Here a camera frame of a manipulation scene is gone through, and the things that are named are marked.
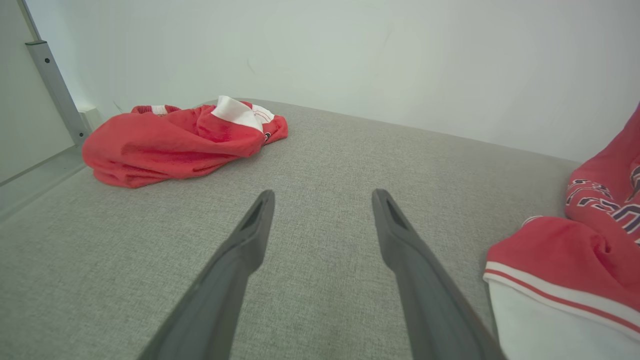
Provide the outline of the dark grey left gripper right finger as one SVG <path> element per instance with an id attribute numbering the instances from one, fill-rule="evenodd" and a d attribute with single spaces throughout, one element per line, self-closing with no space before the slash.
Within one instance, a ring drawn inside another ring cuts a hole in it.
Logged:
<path id="1" fill-rule="evenodd" d="M 393 271 L 415 360 L 503 360 L 498 342 L 385 189 L 372 192 L 382 260 Z"/>

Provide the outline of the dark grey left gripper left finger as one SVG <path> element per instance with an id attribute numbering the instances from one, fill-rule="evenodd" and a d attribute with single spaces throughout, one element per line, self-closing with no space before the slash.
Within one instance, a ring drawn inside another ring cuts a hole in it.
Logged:
<path id="1" fill-rule="evenodd" d="M 274 191 L 260 193 L 158 328 L 141 360 L 230 357 L 249 277 L 265 259 L 274 210 Z"/>

